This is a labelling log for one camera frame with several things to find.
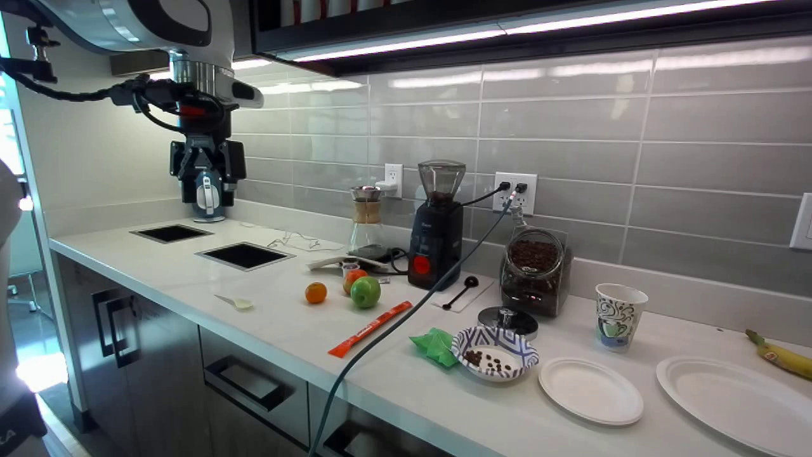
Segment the drawer handle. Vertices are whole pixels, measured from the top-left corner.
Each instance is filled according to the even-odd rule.
[[[106,309],[106,303],[120,300],[120,298],[121,298],[120,289],[104,289],[104,291],[91,294],[96,333],[100,333],[100,345],[101,345],[104,357],[109,357],[114,354],[114,345],[127,347],[127,340],[106,337],[104,319],[101,319],[101,307]]]
[[[259,373],[256,369],[246,366],[243,360],[227,356],[203,373],[205,384],[219,392],[224,398],[243,406],[259,417],[278,408],[294,388]]]
[[[116,319],[114,319],[114,312],[121,312],[121,309],[130,309],[130,316],[135,316],[132,300],[135,298],[130,294],[130,298],[116,298],[116,300],[104,303],[106,304],[109,336],[114,340],[113,356],[116,357],[116,369],[124,369],[124,366],[135,364],[135,357],[138,357],[138,347],[135,345],[130,347],[124,336],[120,337]]]
[[[377,446],[377,450],[369,450],[369,446],[354,450],[354,442],[360,437],[369,437],[369,446]],[[354,451],[446,457],[446,451],[441,451],[427,442],[420,442],[413,437],[408,437],[407,442],[390,439],[390,437],[377,431],[373,427],[364,427],[364,423],[347,420],[326,439],[326,450],[330,450],[340,457],[355,457]]]

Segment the mug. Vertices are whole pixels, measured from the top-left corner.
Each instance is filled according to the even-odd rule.
[[[609,347],[629,345],[649,298],[643,289],[618,281],[601,281],[593,289],[599,291],[597,324],[601,342]]]

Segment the white countertop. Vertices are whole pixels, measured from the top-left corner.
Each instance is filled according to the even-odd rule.
[[[237,269],[201,252],[248,242],[270,246],[285,239],[283,232],[227,222],[201,227],[213,237],[179,244],[158,244],[130,232],[153,228],[163,222],[96,233],[53,239],[53,252],[165,304],[167,309],[234,340],[237,345],[286,369],[290,373],[330,388],[350,357],[332,357],[327,350],[365,328],[385,307],[411,300],[425,289],[408,288],[403,276],[383,285],[382,307],[355,312],[340,291],[338,275],[309,275],[313,258],[336,252],[308,252],[305,242],[278,244],[290,258],[256,269]],[[326,281],[326,304],[305,304],[305,288]],[[251,312],[237,312],[217,294],[253,303]],[[624,373],[645,397],[645,417],[633,427],[599,427],[559,408],[539,385],[536,373],[519,384],[494,385],[472,379],[468,370],[441,370],[427,364],[408,336],[429,328],[450,331],[475,324],[483,307],[501,304],[497,285],[486,289],[464,312],[422,307],[389,340],[370,350],[347,376],[340,397],[390,421],[408,435],[427,439],[451,454],[755,454],[676,406],[654,379],[654,366],[670,356],[708,356],[766,373],[812,402],[812,384],[781,373],[756,357],[742,333],[686,322],[648,312],[629,350],[607,350],[593,336],[593,303],[569,298],[559,319],[544,322],[533,345],[540,360],[582,356]]]

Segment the banana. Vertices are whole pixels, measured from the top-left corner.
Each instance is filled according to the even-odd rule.
[[[812,380],[812,357],[800,356],[800,354],[794,354],[790,347],[775,345],[775,342],[763,340],[755,331],[744,331],[744,333],[756,345],[760,357],[775,364],[781,370],[790,370],[794,376],[803,376],[803,379]]]

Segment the blue patterned bowl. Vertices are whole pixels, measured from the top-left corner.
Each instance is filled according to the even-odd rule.
[[[539,366],[527,337],[507,328],[468,328],[455,337],[455,357],[472,376],[492,384],[511,384]]]

